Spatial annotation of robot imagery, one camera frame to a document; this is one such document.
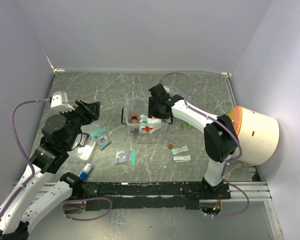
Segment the white bottle green label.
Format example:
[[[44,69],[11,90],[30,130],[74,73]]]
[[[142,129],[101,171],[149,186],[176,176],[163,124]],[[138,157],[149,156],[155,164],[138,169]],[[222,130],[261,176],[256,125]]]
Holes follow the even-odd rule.
[[[148,122],[147,116],[144,115],[144,114],[141,114],[141,115],[139,116],[139,123],[140,123],[140,124],[146,124],[147,122]]]

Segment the teal bandage roll package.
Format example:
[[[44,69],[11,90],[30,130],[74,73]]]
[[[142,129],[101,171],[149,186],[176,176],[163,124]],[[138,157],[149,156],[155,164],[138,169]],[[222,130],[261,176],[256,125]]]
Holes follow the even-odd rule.
[[[98,129],[97,131],[92,132],[91,135],[94,138],[100,151],[103,151],[112,143],[105,128]]]

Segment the brown medicine bottle orange cap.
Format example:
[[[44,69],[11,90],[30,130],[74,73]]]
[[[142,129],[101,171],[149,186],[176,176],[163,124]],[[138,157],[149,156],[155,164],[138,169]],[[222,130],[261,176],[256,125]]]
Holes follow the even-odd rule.
[[[130,119],[130,131],[133,133],[133,134],[136,134],[139,132],[139,119],[138,119],[138,115],[137,114],[132,114],[131,115],[131,119]]]

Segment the white blue gauze packet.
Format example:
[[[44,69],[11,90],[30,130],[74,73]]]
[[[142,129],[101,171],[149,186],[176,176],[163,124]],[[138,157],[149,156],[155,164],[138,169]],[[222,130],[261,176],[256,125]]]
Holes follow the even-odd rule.
[[[152,117],[152,118],[147,118],[147,123],[148,124],[157,124],[157,125],[159,125],[159,124],[161,124],[162,123],[162,120],[160,119],[160,118],[154,118],[154,117]]]

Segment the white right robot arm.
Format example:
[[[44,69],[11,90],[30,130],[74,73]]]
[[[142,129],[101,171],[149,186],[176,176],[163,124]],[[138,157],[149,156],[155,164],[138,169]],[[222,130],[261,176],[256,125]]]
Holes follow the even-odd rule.
[[[204,149],[209,157],[207,171],[202,178],[202,193],[213,199],[224,183],[225,165],[239,147],[239,139],[230,117],[226,114],[209,114],[180,95],[171,96],[159,83],[149,89],[148,115],[162,120],[180,119],[200,131],[204,137]]]

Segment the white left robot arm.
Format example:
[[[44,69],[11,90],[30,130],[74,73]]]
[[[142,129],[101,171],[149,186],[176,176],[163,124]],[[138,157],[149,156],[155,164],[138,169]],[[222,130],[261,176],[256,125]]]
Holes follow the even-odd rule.
[[[75,149],[82,126],[97,121],[101,103],[75,101],[76,106],[62,104],[50,116],[41,132],[43,137],[28,165],[6,200],[0,206],[0,240],[26,240],[35,226],[57,205],[69,198],[79,199],[84,192],[83,181],[75,174],[64,174],[56,186],[40,199],[34,200],[42,187],[57,173]]]

